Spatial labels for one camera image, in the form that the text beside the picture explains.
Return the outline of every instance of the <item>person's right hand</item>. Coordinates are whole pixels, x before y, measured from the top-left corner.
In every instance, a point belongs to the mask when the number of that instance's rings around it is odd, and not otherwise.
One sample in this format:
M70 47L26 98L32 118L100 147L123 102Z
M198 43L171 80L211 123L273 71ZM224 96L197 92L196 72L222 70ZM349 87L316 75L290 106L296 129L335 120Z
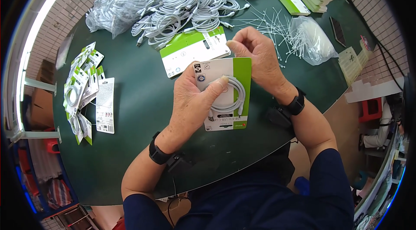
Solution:
M267 92L278 97L287 90L290 83L280 70L271 39L249 26L238 31L227 46L236 57L251 57L251 77Z

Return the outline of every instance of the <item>packaged cable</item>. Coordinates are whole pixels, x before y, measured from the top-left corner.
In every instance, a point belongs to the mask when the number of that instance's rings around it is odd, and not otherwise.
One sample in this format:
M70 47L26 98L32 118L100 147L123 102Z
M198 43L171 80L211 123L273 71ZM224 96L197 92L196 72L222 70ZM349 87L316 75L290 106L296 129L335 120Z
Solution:
M150 0L96 0L86 13L85 23L90 32L106 29L113 39L128 30L143 15Z
M327 35L313 18L304 16L293 18L290 33L302 43L304 47L302 58L309 64L316 66L330 58L338 57Z

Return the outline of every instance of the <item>black wrist strap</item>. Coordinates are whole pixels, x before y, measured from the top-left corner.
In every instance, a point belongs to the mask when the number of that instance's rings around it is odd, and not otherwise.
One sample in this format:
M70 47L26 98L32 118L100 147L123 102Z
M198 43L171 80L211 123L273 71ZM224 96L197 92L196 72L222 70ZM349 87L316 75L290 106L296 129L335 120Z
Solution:
M297 92L299 93L299 96L295 96L293 101L288 105L285 106L286 109L291 113L292 115L298 115L300 112L302 112L303 108L305 107L305 93L304 91L300 90L298 87L296 87Z
M153 135L153 139L149 145L149 157L159 165L165 164L172 154L166 154L159 149L158 146L155 146L155 139L159 135L159 131Z

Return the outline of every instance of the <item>forearm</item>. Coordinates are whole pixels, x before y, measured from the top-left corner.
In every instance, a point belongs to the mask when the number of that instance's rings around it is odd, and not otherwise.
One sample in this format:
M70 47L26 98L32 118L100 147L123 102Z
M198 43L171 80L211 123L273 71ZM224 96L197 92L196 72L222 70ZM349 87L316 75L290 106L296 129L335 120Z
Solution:
M297 89L290 82L285 82L283 88L273 94L279 103L289 105ZM315 157L328 147L336 149L335 135L330 124L321 112L305 98L304 109L298 115L291 116L296 138L305 146L311 163Z
M182 146L179 139L172 137L170 127L166 127L155 139L155 146L166 154L174 153ZM152 198L154 187L159 181L165 164L159 165L149 157L149 146L147 146L129 165L122 180L122 198L135 193L143 194Z

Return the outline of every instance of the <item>black power cable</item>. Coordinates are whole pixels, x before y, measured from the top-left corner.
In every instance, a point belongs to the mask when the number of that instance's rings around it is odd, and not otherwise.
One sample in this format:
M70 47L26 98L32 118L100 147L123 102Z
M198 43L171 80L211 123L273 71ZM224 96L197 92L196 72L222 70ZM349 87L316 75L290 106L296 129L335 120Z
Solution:
M358 14L358 16L360 17L361 21L364 23L364 26L366 27L366 29L368 30L368 32L372 35L373 39L376 41L376 44L379 46L380 48L380 52L382 53L382 57L384 59L384 62L386 63L388 72L390 73L390 75L392 76L394 82L396 83L396 85L400 88L400 90L403 91L403 88L398 84L396 78L393 76L393 72L390 69L390 67L388 66L387 63L387 59L386 56L384 55L383 49L386 51L386 53L391 57L391 59L393 60L393 62L395 63L395 65L398 67L400 73L402 74L402 76L404 77L404 73L402 71L402 69L400 68L400 66L398 65L398 63L396 62L396 60L393 58L392 54L388 51L388 49L386 49L386 47L381 43L381 41L376 37L376 35L374 35L374 33L372 32L372 30L370 29L370 27L367 24L367 21L364 19L364 16L362 16L361 12L357 9L357 7L354 5L352 0L347 0L351 6L353 7L353 9L356 11L356 13Z

